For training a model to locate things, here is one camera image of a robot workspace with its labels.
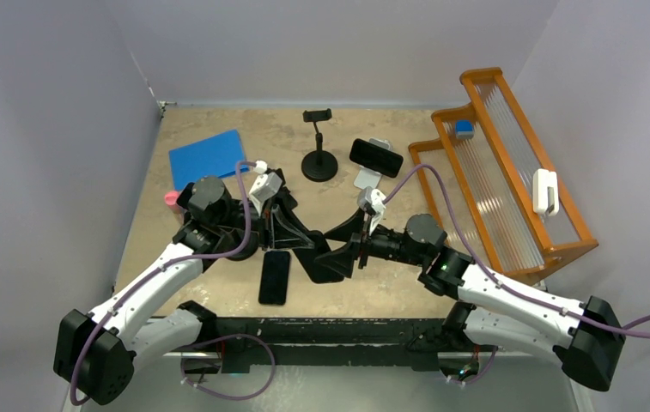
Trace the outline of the black phone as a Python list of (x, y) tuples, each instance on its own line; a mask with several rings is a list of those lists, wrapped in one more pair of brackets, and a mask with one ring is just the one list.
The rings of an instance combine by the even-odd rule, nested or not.
[(402, 155), (360, 138), (353, 141), (349, 159), (388, 178), (396, 178), (404, 163)]
[(316, 236), (313, 242), (314, 248), (312, 249), (298, 248), (293, 250), (295, 257), (305, 270), (309, 279), (315, 284), (342, 282), (344, 280), (342, 275), (315, 261), (315, 258), (331, 250), (326, 239)]
[(283, 306), (287, 299), (291, 255), (289, 251), (267, 251), (264, 254), (258, 291), (258, 303)]

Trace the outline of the black round-base pole stand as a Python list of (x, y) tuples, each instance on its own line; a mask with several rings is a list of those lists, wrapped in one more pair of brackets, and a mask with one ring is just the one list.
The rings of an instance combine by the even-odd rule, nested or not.
[(316, 149), (304, 156), (301, 162), (301, 171), (307, 179), (313, 182), (322, 183), (333, 179), (337, 174), (337, 159), (331, 152), (323, 149), (324, 137), (317, 126), (318, 122), (328, 121), (331, 117), (330, 108), (302, 113), (303, 121), (313, 125)]

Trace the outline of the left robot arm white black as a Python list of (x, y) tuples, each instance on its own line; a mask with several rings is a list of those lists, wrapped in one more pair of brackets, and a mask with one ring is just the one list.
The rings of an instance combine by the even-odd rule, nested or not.
[(154, 321), (162, 305), (214, 263), (241, 261), (256, 250), (292, 251), (316, 284), (342, 281), (321, 258), (329, 246), (294, 213), (296, 201), (279, 171), (261, 172), (235, 199), (215, 176), (191, 182), (178, 195), (184, 221), (162, 254), (120, 292), (93, 309), (69, 311), (58, 327), (53, 370), (69, 383), (73, 406), (105, 405), (149, 359), (190, 345), (216, 342), (216, 316), (186, 303)]

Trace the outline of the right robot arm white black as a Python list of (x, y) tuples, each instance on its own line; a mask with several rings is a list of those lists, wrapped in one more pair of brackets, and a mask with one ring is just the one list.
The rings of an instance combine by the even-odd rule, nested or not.
[(559, 365), (573, 381), (608, 391), (626, 341), (611, 305), (555, 296), (482, 269), (475, 259), (446, 245), (446, 233), (430, 214), (413, 215), (403, 232), (357, 210), (325, 234), (343, 246), (314, 261), (351, 277), (369, 258), (418, 266), (418, 280), (431, 293), (456, 300), (442, 329), (455, 349), (469, 343), (511, 347)]

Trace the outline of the silver phone stand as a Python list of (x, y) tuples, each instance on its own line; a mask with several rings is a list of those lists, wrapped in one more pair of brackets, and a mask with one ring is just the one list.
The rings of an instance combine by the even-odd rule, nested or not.
[[(385, 139), (378, 139), (371, 137), (368, 139), (368, 141), (375, 146), (378, 146), (380, 148), (384, 148), (386, 150), (391, 151), (392, 150), (392, 145), (388, 140)], [(382, 178), (382, 174), (375, 172), (374, 170), (371, 170), (369, 168), (360, 166), (360, 171), (359, 173), (355, 176), (353, 185), (355, 188), (358, 189), (365, 189), (367, 187), (373, 187), (376, 188)]]

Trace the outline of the black phone on silver stand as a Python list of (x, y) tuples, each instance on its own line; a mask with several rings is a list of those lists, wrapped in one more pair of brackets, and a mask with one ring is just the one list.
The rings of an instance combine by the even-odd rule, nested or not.
[(349, 159), (388, 178), (396, 178), (404, 163), (402, 155), (360, 138), (353, 141)]

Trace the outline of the pink cup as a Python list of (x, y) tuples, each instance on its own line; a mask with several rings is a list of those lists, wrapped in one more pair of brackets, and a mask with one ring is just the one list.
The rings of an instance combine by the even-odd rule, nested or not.
[(164, 196), (166, 206), (176, 215), (182, 214), (182, 208), (178, 205), (178, 198), (178, 191), (169, 191)]

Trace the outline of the orange wooden rack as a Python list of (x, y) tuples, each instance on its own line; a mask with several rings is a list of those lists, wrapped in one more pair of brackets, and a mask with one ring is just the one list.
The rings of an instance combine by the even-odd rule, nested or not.
[[(535, 285), (598, 246), (568, 189), (559, 186), (557, 215), (532, 210), (532, 176), (555, 165), (498, 67), (467, 70), (460, 77), (469, 103), (435, 111), (438, 136), (409, 146), (413, 162), (452, 169), (471, 229), (489, 265)], [(457, 120), (472, 122), (475, 135), (460, 141)]]

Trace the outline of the blue small block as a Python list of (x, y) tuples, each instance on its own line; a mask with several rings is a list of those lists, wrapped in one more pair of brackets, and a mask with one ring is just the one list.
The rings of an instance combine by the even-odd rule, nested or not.
[(454, 135), (460, 141), (471, 140), (475, 135), (472, 122), (466, 119), (457, 120), (454, 124)]

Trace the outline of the white clip on rack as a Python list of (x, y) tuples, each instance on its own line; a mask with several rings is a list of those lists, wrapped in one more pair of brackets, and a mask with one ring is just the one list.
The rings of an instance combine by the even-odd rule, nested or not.
[(532, 176), (532, 210), (537, 215), (554, 216), (560, 210), (557, 173), (539, 168)]

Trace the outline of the black base frame rail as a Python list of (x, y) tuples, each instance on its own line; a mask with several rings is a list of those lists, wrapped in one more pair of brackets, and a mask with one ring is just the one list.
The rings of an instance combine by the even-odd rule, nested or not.
[(83, 370), (98, 379), (128, 379), (169, 352), (218, 350), (224, 373), (267, 364), (430, 372), (440, 368), (441, 353), (487, 354), (498, 347), (494, 338), (467, 337), (456, 318), (229, 318), (177, 311), (144, 322), (128, 342), (119, 327), (102, 331)]

